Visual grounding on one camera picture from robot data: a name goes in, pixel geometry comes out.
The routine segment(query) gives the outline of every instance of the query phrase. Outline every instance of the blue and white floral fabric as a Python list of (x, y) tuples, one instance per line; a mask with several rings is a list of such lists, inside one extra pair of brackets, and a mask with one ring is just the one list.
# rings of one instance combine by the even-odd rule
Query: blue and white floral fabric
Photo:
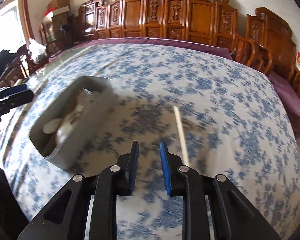
[(38, 85), (33, 103), (11, 113), (0, 154), (29, 219), (73, 176), (40, 156), (29, 131), (83, 75), (111, 78), (119, 104), (72, 172), (98, 174), (129, 152), (133, 140), (140, 145), (135, 192), (117, 201), (120, 239), (181, 239), (182, 200), (166, 196), (159, 157), (161, 139), (181, 154), (173, 106), (190, 123), (190, 166), (228, 176), (282, 239), (290, 236), (300, 215), (300, 161), (289, 119), (266, 76), (203, 52), (141, 44), (87, 48)]

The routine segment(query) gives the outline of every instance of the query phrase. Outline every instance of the window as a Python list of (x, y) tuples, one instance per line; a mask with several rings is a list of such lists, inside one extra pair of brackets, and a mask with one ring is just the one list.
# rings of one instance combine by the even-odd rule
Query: window
[(17, 52), (26, 43), (22, 0), (5, 0), (0, 6), (0, 51)]

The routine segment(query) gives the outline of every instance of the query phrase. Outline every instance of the purple fabric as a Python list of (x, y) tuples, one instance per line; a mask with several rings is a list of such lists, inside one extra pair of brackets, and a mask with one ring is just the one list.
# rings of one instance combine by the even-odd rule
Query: purple fabric
[(102, 39), (102, 40), (93, 40), (80, 43), (74, 48), (88, 47), (92, 45), (101, 45), (101, 44), (122, 44), (122, 43), (137, 43), (137, 44), (153, 44), (153, 45), (163, 45), (163, 46), (172, 46), (178, 48), (192, 49), (219, 57), (224, 57), (226, 59), (233, 60), (228, 49), (218, 48), (214, 46), (188, 42), (188, 41), (176, 41), (176, 40), (167, 40), (167, 39), (157, 39), (157, 38), (112, 38), (112, 39)]
[(289, 82), (274, 72), (271, 72), (268, 78), (281, 99), (284, 108), (300, 117), (300, 99)]

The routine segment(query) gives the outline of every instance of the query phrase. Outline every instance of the gray plastic box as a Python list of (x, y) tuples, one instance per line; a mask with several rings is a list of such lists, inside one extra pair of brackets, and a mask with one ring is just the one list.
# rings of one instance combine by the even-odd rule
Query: gray plastic box
[[(63, 118), (69, 105), (75, 105), (75, 98), (82, 89), (98, 91), (100, 94), (93, 96), (89, 107), (78, 119), (74, 129), (62, 144), (52, 143), (52, 153), (47, 154), (47, 144), (53, 142), (54, 134), (45, 134), (42, 127), (54, 118)], [(47, 110), (39, 117), (30, 131), (30, 140), (47, 161), (63, 170), (69, 170), (84, 145), (91, 139), (102, 121), (109, 114), (109, 109), (117, 102), (111, 86), (111, 80), (103, 77), (82, 76), (66, 88)]]

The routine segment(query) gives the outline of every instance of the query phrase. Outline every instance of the silver screw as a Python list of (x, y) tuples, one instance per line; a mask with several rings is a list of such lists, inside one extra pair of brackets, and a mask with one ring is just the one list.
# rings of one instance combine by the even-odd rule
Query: silver screw
[(217, 180), (220, 181), (220, 182), (224, 182), (224, 181), (226, 181), (226, 176), (222, 175), (222, 174), (219, 174), (217, 176)]
[(181, 171), (181, 172), (188, 172), (189, 171), (189, 167), (188, 166), (180, 166), (179, 167), (179, 171)]
[(120, 166), (119, 165), (113, 165), (113, 166), (111, 166), (110, 170), (113, 171), (113, 172), (119, 171)]
[(80, 174), (75, 175), (75, 176), (73, 177), (73, 180), (74, 180), (75, 182), (79, 182), (79, 181), (81, 181), (82, 179), (83, 179), (83, 177), (82, 177), (82, 175), (80, 175)]

